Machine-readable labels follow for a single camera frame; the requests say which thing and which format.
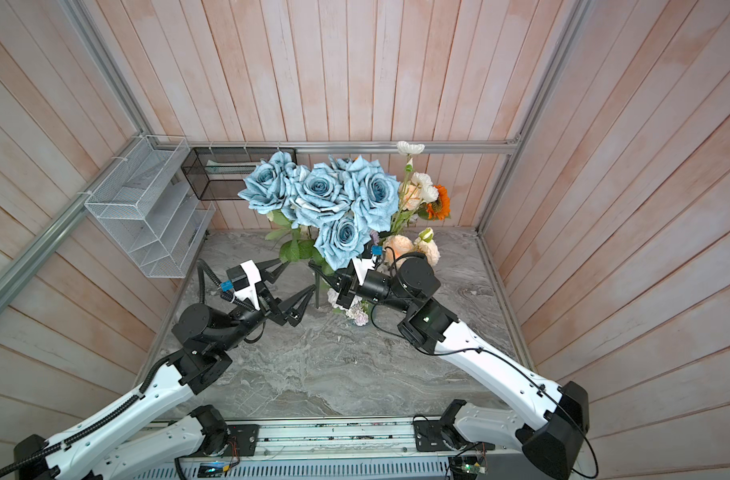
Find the white ranunculus stem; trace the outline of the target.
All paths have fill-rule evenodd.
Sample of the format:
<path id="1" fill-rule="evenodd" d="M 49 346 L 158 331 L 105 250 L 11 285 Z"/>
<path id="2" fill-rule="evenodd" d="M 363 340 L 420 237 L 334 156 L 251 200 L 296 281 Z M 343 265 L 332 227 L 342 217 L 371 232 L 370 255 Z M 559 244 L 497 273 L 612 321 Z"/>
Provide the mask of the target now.
<path id="1" fill-rule="evenodd" d="M 425 207 L 437 199 L 436 184 L 427 173 L 419 172 L 414 159 L 425 150 L 424 144 L 399 141 L 397 151 L 406 158 L 404 177 L 398 188 L 398 210 L 392 216 L 390 232 L 394 235 L 416 219 L 427 219 Z"/>

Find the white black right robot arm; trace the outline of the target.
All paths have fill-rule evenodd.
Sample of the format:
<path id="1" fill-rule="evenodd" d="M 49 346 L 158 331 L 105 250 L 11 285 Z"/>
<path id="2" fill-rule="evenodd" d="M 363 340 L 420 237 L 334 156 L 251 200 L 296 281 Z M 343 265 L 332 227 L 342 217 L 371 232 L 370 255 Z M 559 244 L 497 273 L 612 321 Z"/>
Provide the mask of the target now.
<path id="1" fill-rule="evenodd" d="M 507 416 L 457 400 L 436 426 L 452 448 L 465 444 L 500 445 L 520 451 L 553 479 L 576 474 L 575 463 L 587 445 L 589 396 L 574 381 L 561 385 L 505 355 L 478 335 L 434 295 L 441 283 L 425 255 L 398 258 L 390 273 L 376 270 L 371 258 L 326 274 L 315 261 L 310 268 L 347 303 L 354 297 L 404 313 L 401 338 L 419 353 L 441 358 L 464 370 L 512 410 Z"/>

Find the aluminium frame rail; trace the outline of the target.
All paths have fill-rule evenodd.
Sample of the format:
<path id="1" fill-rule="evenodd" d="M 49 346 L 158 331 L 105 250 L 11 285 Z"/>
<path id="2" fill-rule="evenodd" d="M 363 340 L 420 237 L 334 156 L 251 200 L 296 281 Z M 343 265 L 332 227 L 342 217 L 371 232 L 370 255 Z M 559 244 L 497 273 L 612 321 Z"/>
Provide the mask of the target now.
<path id="1" fill-rule="evenodd" d="M 236 141 L 212 142 L 187 140 L 184 137 L 161 137 L 160 148 L 176 147 L 184 141 L 190 148 L 237 148 L 237 149 L 293 149 L 299 154 L 398 154 L 394 141 Z M 425 141 L 423 154 L 513 154 L 519 147 L 517 141 Z"/>

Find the orange gerbera flower stem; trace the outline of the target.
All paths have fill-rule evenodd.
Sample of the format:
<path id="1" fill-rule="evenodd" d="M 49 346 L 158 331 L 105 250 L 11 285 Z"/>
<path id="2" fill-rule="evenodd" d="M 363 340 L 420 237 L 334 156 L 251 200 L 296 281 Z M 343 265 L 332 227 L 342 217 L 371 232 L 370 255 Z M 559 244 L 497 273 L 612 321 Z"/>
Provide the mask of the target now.
<path id="1" fill-rule="evenodd" d="M 447 189 L 442 185 L 437 185 L 437 199 L 428 203 L 425 207 L 427 219 L 432 221 L 445 220 L 451 216 L 451 199 Z"/>

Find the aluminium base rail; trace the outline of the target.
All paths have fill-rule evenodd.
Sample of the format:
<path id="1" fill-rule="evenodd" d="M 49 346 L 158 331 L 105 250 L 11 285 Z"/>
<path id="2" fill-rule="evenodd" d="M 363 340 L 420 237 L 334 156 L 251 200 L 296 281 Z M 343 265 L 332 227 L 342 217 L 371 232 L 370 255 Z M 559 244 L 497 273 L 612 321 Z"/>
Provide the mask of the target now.
<path id="1" fill-rule="evenodd" d="M 494 431 L 452 445 L 437 417 L 243 421 L 208 454 L 194 421 L 155 425 L 98 461 L 95 479 L 544 479 L 515 445 L 513 413 L 479 417 Z"/>

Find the peach carnation stem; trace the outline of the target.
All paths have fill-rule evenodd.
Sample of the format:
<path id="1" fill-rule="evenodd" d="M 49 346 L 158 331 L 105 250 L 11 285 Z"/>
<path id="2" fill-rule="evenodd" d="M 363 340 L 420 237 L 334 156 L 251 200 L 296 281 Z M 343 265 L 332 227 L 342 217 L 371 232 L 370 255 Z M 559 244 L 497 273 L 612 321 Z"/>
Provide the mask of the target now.
<path id="1" fill-rule="evenodd" d="M 441 254 L 434 240 L 435 232 L 432 228 L 422 230 L 415 240 L 411 240 L 404 235 L 392 235 L 383 242 L 383 248 L 386 253 L 385 263 L 392 265 L 397 263 L 400 265 L 402 261 L 400 257 L 408 253 L 422 253 L 427 257 L 431 266 L 439 263 Z"/>

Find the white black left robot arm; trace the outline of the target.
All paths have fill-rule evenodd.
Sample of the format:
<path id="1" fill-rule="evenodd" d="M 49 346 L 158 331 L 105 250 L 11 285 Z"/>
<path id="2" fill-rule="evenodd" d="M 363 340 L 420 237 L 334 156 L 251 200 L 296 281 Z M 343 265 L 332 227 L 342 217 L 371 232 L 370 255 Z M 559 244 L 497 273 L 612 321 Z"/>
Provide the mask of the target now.
<path id="1" fill-rule="evenodd" d="M 211 405 L 155 434 L 135 435 L 214 384 L 232 363 L 229 351 L 257 342 L 266 321 L 301 322 L 316 288 L 310 285 L 286 300 L 275 297 L 268 286 L 286 267 L 275 259 L 230 269 L 221 296 L 231 311 L 209 306 L 201 291 L 173 328 L 180 349 L 159 359 L 139 385 L 88 419 L 49 438 L 31 435 L 21 441 L 13 463 L 0 468 L 0 479 L 131 479 L 159 463 L 231 449 L 229 426 Z"/>

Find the pink white green bouquet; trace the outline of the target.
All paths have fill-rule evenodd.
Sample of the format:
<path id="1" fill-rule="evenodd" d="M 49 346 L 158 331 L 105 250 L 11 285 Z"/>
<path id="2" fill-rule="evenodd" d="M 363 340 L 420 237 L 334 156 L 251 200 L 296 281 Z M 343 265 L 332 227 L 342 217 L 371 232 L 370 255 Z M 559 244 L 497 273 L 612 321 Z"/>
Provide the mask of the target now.
<path id="1" fill-rule="evenodd" d="M 339 294 L 335 290 L 327 291 L 327 300 L 334 312 L 344 314 L 358 327 L 363 327 L 370 322 L 371 305 L 368 302 L 356 296 L 349 307 L 344 307 L 338 303 L 338 297 Z"/>

